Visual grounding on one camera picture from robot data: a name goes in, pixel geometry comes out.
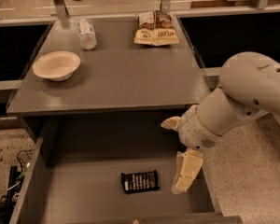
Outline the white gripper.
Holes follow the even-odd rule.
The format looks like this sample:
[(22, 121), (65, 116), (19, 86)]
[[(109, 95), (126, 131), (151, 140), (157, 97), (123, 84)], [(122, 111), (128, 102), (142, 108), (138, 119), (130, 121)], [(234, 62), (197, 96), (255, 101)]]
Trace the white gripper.
[(176, 173), (171, 186), (173, 194), (182, 194), (189, 189), (203, 166), (201, 152), (207, 152), (220, 140), (220, 136), (208, 131), (199, 121), (196, 109), (197, 106), (192, 105), (181, 118), (170, 117), (161, 123), (162, 128), (178, 132), (180, 143), (188, 148), (176, 154)]

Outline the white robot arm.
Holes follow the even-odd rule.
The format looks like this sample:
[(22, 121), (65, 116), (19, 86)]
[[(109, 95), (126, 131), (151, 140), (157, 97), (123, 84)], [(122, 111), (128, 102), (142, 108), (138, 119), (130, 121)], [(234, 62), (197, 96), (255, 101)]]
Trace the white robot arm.
[(203, 154), (229, 130), (272, 113), (280, 116), (280, 63), (257, 52), (241, 52), (221, 67), (217, 87), (162, 128), (178, 133), (187, 147), (176, 155), (171, 192), (181, 194), (203, 166)]

